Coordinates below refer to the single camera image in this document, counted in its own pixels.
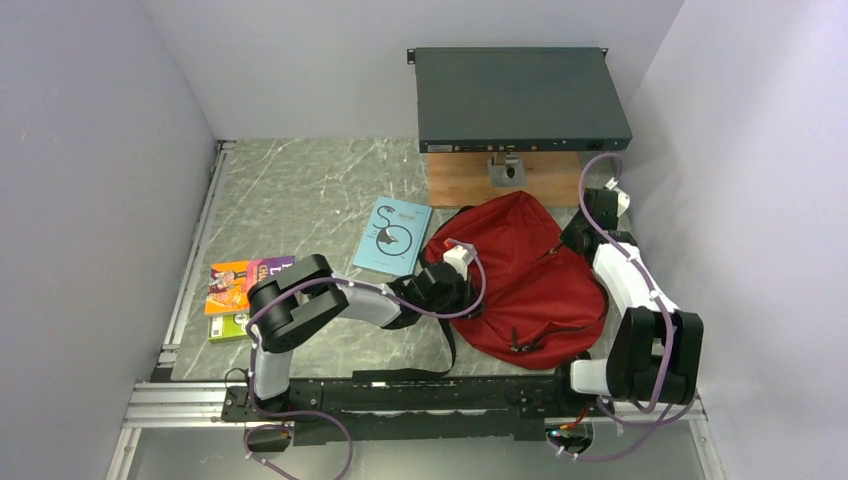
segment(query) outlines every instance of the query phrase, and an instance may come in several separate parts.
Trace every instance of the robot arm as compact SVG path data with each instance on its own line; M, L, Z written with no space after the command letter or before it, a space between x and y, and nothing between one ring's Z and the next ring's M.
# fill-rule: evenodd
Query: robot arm
M647 401L651 398L661 373L661 350L666 343L666 324L656 301L659 299L670 314L674 331L658 401L689 404L695 396L703 322L698 315L681 311L644 270L654 286L649 288L636 269L634 262L642 264L638 244L632 235L617 230L618 218L629 204L627 194L615 185L608 185L606 189L587 189L584 201L592 218L627 255L599 234L582 211L560 236L565 246L583 255L592 265L622 314L608 358L576 360L571 364L571 389L616 400Z
M290 297L269 309L253 325L259 339L254 388L260 402L284 397L289 389L292 353L335 317L362 320L383 329L415 324L421 314L397 302L397 297L427 311L458 312L474 302L477 295L468 281L472 255L465 247L445 252L441 262L423 269L417 276L400 278L388 284L353 282L330 268L322 255L311 255L282 272L257 283L248 292L251 316L282 292L316 279L333 279L302 290L302 297Z

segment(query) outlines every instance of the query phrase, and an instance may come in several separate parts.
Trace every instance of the book cover illustration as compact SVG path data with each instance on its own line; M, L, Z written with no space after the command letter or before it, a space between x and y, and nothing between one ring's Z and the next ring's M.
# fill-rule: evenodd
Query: book cover illustration
M425 205L378 197L353 264L390 275L411 274L432 212Z
M212 343L247 338L245 326L250 320L246 313L209 317L209 341Z
M246 312L250 304L247 291L256 283L294 265L294 257L270 257L212 265L206 293L206 315Z

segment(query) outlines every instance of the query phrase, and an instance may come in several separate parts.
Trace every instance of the white wall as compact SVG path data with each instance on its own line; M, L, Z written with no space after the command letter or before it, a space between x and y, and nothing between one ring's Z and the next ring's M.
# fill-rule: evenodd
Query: white wall
M604 46L635 92L683 0L142 0L217 138L417 136L419 46Z
M103 478L214 158L137 0L0 2L0 478Z
M730 478L848 467L846 18L844 1L687 0L628 111L636 233L706 324Z

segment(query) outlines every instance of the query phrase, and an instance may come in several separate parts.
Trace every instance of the red fabric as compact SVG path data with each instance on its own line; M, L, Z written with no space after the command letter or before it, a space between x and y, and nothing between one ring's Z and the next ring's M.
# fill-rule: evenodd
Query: red fabric
M533 370L558 366L585 351L603 332L605 300L586 261L559 243L560 227L536 198L515 192L457 215L427 243L428 262L440 260L448 238L477 248L486 270L483 313L454 319L452 325L472 346L506 362ZM480 289L480 272L471 268ZM544 332L536 351L512 350Z

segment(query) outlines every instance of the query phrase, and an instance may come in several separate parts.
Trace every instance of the orange book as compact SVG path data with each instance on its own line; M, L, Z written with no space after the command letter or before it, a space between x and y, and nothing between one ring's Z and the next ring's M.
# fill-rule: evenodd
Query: orange book
M212 265L206 292L206 315L247 312L247 292L270 275L294 265L294 257L271 257Z

